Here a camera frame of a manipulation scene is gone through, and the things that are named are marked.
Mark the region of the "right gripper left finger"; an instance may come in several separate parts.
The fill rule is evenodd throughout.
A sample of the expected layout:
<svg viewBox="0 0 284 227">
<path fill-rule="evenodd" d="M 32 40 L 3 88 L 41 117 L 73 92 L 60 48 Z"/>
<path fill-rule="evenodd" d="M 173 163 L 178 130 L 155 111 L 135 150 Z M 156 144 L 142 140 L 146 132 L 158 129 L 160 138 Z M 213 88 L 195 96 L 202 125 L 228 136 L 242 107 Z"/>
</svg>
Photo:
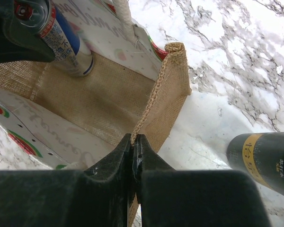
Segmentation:
<svg viewBox="0 0 284 227">
<path fill-rule="evenodd" d="M 128 226 L 130 137 L 85 171 L 0 171 L 0 227 Z"/>
</svg>

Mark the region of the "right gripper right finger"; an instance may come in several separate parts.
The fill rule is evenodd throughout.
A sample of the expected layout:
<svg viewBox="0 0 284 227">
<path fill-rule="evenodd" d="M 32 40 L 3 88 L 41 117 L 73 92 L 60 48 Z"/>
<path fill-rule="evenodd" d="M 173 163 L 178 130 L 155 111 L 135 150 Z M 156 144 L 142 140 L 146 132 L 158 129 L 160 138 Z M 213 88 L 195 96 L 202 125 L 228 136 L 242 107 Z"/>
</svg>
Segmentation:
<svg viewBox="0 0 284 227">
<path fill-rule="evenodd" d="M 133 175 L 144 227 L 268 227 L 255 183 L 233 170 L 177 171 L 144 135 L 133 144 Z"/>
</svg>

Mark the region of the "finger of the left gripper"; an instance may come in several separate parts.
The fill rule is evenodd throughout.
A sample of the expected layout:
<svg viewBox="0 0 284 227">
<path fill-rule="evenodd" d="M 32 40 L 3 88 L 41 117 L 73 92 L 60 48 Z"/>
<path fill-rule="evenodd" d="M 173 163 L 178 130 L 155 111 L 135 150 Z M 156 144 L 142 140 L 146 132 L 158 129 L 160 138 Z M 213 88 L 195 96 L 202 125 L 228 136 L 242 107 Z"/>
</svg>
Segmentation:
<svg viewBox="0 0 284 227">
<path fill-rule="evenodd" d="M 54 59 L 53 50 L 16 18 L 13 1 L 0 0 L 0 63 Z"/>
</svg>

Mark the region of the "silver blue slim can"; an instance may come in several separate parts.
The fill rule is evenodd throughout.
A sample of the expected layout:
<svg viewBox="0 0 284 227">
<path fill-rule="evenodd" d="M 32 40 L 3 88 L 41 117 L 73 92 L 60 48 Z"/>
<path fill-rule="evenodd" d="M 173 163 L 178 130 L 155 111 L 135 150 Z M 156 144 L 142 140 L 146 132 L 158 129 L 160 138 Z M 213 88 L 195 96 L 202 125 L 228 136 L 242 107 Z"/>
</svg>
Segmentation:
<svg viewBox="0 0 284 227">
<path fill-rule="evenodd" d="M 88 75 L 91 50 L 51 0 L 15 0 L 14 13 L 29 32 L 41 38 L 55 55 L 53 65 L 74 77 Z"/>
</svg>

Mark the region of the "watermelon canvas tote bag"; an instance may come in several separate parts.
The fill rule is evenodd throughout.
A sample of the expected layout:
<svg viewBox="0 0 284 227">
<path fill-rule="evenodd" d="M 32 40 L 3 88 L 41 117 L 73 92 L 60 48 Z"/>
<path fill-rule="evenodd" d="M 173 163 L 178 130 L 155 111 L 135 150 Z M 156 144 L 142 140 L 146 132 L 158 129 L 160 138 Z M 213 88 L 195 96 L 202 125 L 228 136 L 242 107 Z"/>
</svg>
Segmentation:
<svg viewBox="0 0 284 227">
<path fill-rule="evenodd" d="M 191 94 L 183 43 L 158 48 L 125 0 L 53 0 L 94 64 L 74 77 L 52 62 L 0 63 L 0 158 L 14 171 L 85 171 L 130 134 L 128 226 L 138 209 L 133 144 L 157 154 Z"/>
</svg>

